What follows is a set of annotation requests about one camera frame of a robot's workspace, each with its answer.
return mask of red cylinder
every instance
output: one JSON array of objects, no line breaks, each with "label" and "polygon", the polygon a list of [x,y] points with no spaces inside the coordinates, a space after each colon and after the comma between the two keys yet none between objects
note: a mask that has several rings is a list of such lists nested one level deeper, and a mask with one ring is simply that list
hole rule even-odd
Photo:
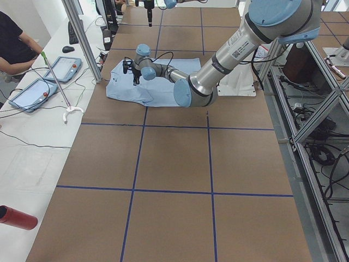
[{"label": "red cylinder", "polygon": [[7,206],[0,206],[0,223],[31,230],[38,224],[38,219]]}]

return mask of touchscreen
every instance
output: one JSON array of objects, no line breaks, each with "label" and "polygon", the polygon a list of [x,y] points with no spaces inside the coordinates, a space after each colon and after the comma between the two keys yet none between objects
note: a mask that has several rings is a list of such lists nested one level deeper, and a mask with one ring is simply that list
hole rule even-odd
[{"label": "touchscreen", "polygon": [[13,102],[21,108],[30,108],[37,104],[37,100],[45,92],[49,92],[49,88],[53,85],[41,80],[36,81],[33,85],[22,91],[22,93],[16,97]]},{"label": "touchscreen", "polygon": [[[55,72],[56,78],[64,79],[68,72],[71,70],[71,67],[74,63],[75,59],[73,58],[61,57],[53,67],[53,72]],[[53,79],[53,75],[51,74],[51,72],[46,77]]]}]

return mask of computer mouse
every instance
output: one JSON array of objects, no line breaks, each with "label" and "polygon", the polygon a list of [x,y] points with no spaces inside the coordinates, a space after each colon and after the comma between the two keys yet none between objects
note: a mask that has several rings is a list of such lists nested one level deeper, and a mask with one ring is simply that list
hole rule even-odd
[{"label": "computer mouse", "polygon": [[63,53],[69,53],[69,52],[73,52],[75,50],[74,47],[72,46],[69,46],[69,45],[66,45],[62,48],[62,52]]}]

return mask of black shirt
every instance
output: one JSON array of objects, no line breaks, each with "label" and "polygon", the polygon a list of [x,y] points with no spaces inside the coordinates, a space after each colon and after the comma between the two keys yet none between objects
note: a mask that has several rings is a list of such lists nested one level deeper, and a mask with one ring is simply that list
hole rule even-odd
[{"label": "black shirt", "polygon": [[23,30],[10,17],[0,11],[0,57],[10,64],[28,62],[36,53],[19,36]]}]

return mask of keyboard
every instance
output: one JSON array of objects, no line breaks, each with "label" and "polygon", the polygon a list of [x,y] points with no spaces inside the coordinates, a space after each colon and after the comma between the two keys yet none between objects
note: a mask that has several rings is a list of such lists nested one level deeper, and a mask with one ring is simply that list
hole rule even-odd
[{"label": "keyboard", "polygon": [[[83,21],[81,19],[80,19],[80,23],[81,23],[82,28],[83,28]],[[70,21],[68,22],[68,35],[69,35],[69,44],[70,45],[74,45],[74,44],[79,43],[79,40],[76,36],[76,33],[74,32],[73,26],[72,26]]]}]

